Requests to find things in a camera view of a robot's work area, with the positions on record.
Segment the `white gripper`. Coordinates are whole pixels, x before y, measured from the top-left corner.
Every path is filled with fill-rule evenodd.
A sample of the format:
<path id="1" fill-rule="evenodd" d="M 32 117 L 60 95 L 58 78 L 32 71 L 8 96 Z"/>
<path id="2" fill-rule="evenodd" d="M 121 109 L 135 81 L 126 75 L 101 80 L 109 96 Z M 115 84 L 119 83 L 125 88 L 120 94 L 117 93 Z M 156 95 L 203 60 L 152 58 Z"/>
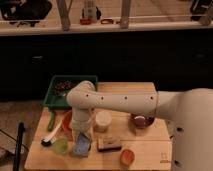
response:
<path id="1" fill-rule="evenodd" d="M 83 133 L 89 139 L 93 138 L 92 116 L 88 109 L 72 109 L 71 119 L 72 136 L 77 139 Z"/>

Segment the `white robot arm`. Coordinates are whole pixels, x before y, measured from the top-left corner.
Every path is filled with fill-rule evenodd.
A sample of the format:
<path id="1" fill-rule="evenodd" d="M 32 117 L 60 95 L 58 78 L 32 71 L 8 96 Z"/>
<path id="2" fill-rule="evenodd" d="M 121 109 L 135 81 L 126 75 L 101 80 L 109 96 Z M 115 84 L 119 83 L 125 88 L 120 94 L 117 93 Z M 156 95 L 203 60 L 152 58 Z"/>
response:
<path id="1" fill-rule="evenodd" d="M 73 110 L 72 127 L 81 132 L 91 125 L 92 108 L 170 120 L 171 171 L 213 171 L 213 89 L 99 92 L 93 83 L 82 81 L 68 92 L 66 101 Z"/>

